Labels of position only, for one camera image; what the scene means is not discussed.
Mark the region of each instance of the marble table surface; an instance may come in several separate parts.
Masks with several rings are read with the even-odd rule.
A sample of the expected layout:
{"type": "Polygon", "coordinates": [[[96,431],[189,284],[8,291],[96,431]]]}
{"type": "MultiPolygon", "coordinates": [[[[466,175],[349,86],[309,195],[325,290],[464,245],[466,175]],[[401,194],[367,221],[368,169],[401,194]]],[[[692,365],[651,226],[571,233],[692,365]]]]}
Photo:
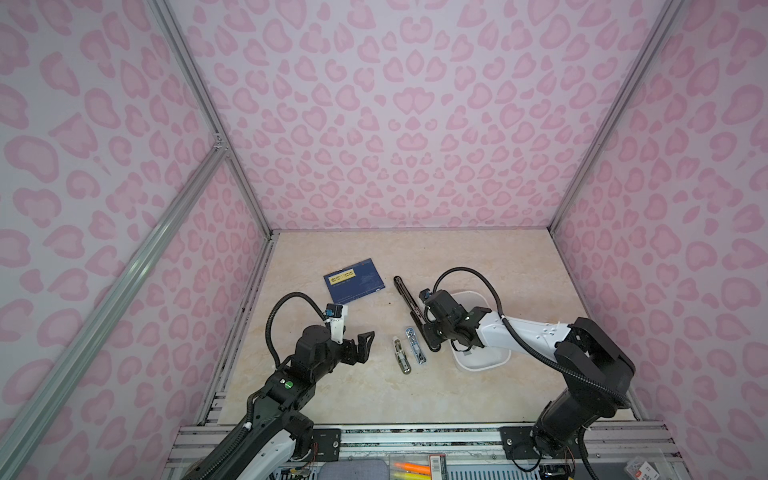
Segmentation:
{"type": "MultiPolygon", "coordinates": [[[[392,278],[400,275],[414,297],[432,288],[454,266],[483,273],[502,298],[509,316],[539,322],[569,323],[586,316],[552,239],[546,230],[448,230],[282,233],[266,273],[230,380],[222,425],[240,421],[247,396],[274,369],[264,342],[264,324],[275,302],[300,291],[324,308],[331,301],[323,275],[372,258],[384,290],[349,304],[346,338],[376,331],[366,364],[339,364],[322,378],[315,397],[302,410],[316,424],[394,422],[533,422],[565,387],[560,373],[535,359],[513,353],[505,365],[484,372],[463,372],[448,343],[438,353],[426,349],[427,362],[413,361],[403,375],[392,337],[405,339],[413,326],[392,278]]],[[[469,273],[452,273],[441,283],[449,292],[474,290],[492,299],[469,273]]],[[[302,330],[319,319],[301,299],[283,305],[273,324],[273,342],[281,359],[293,353],[302,330]]],[[[633,419],[629,410],[617,420],[633,419]]]]}

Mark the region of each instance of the blue book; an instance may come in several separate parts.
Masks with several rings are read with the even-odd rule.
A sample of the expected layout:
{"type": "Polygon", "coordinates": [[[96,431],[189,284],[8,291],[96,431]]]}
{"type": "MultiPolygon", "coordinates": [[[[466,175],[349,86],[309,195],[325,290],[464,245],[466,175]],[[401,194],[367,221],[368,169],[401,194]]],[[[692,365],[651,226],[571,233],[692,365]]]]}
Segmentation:
{"type": "Polygon", "coordinates": [[[334,303],[346,304],[384,288],[373,260],[363,260],[323,277],[334,303]]]}

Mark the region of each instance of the orange highlighter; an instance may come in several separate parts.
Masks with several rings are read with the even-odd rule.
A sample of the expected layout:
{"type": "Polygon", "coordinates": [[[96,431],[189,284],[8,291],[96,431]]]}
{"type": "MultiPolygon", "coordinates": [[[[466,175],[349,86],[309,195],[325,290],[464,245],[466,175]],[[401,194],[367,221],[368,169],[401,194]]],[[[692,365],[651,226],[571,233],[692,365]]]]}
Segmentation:
{"type": "Polygon", "coordinates": [[[405,470],[406,472],[420,473],[422,475],[432,474],[429,470],[428,465],[417,465],[416,463],[395,462],[395,468],[400,468],[401,470],[405,470]]]}

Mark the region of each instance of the white container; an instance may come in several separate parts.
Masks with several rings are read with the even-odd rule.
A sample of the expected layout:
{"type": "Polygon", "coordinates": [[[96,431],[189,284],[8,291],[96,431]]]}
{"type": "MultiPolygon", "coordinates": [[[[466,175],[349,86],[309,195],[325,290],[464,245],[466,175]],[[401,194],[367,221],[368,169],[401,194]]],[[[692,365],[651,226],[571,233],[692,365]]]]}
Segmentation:
{"type": "MultiPolygon", "coordinates": [[[[496,305],[491,306],[483,295],[477,292],[466,291],[451,294],[456,302],[464,307],[464,310],[472,310],[476,306],[484,306],[494,309],[496,305]]],[[[456,343],[456,348],[465,348],[461,343],[456,343]]],[[[468,352],[457,352],[451,348],[453,360],[459,370],[465,372],[482,372],[502,366],[512,357],[512,351],[498,348],[497,346],[486,346],[478,348],[473,346],[468,352]]]]}

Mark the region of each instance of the pink leopard print wall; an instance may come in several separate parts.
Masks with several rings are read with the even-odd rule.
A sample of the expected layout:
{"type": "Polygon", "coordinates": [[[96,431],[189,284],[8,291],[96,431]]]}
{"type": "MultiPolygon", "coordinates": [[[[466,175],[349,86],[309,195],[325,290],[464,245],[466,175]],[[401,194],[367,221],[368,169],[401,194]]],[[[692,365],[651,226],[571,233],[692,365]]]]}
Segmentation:
{"type": "Polygon", "coordinates": [[[548,225],[661,0],[172,2],[271,227],[548,225]]]}
{"type": "Polygon", "coordinates": [[[210,150],[148,13],[0,6],[0,435],[210,150]]]}
{"type": "Polygon", "coordinates": [[[19,478],[159,478],[200,408],[261,243],[222,165],[19,478]]]}
{"type": "Polygon", "coordinates": [[[696,480],[768,470],[765,25],[692,4],[556,238],[696,480]]]}

